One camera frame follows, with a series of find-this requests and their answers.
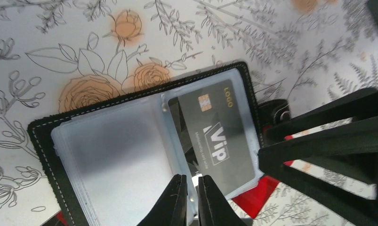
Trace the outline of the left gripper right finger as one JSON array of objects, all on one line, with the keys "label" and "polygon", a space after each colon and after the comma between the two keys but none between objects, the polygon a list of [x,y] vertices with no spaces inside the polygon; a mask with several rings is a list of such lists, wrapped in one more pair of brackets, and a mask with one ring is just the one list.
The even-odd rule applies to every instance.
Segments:
[{"label": "left gripper right finger", "polygon": [[198,215],[201,226],[244,226],[210,175],[198,178]]}]

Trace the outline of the red striped card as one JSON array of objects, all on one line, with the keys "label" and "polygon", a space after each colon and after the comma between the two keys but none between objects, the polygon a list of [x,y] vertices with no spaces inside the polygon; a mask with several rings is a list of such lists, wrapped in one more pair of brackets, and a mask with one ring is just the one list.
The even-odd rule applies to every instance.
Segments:
[{"label": "red striped card", "polygon": [[273,177],[263,176],[256,187],[234,197],[233,202],[254,219],[279,183],[280,181]]}]

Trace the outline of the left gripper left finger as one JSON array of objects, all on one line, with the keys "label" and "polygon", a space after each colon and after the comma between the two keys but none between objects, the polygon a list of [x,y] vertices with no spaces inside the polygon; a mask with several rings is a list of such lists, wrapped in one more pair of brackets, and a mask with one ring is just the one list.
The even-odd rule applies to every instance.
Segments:
[{"label": "left gripper left finger", "polygon": [[138,226],[185,226],[186,223],[187,179],[186,175],[176,174]]}]

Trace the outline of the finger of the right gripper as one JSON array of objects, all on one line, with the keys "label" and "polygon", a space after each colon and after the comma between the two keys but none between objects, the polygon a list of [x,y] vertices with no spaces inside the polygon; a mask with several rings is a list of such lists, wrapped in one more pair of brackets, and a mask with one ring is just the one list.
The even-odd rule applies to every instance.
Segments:
[{"label": "finger of the right gripper", "polygon": [[265,145],[270,146],[292,135],[323,124],[347,118],[363,120],[378,115],[378,89],[363,88],[303,115],[272,126],[265,131]]},{"label": "finger of the right gripper", "polygon": [[267,129],[260,169],[354,225],[378,226],[378,124],[301,133]]}]

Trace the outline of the black VIP card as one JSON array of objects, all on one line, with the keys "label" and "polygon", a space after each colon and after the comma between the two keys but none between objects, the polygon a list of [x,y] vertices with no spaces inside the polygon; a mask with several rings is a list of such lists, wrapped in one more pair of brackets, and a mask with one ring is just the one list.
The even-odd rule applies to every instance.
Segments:
[{"label": "black VIP card", "polygon": [[231,79],[200,82],[167,104],[193,174],[211,176],[227,198],[257,183],[259,146],[242,87]]}]

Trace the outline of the black card holder wallet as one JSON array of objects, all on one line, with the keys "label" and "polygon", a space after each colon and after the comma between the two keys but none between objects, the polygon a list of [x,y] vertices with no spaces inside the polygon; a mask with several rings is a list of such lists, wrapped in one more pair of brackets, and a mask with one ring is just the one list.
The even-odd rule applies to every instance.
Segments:
[{"label": "black card holder wallet", "polygon": [[258,103],[247,64],[237,62],[31,122],[29,136],[67,224],[136,226],[176,174],[187,179],[186,224],[198,222],[203,175],[191,172],[167,100],[182,88],[226,79],[243,88],[255,128],[256,187],[264,132],[291,115],[285,99]]}]

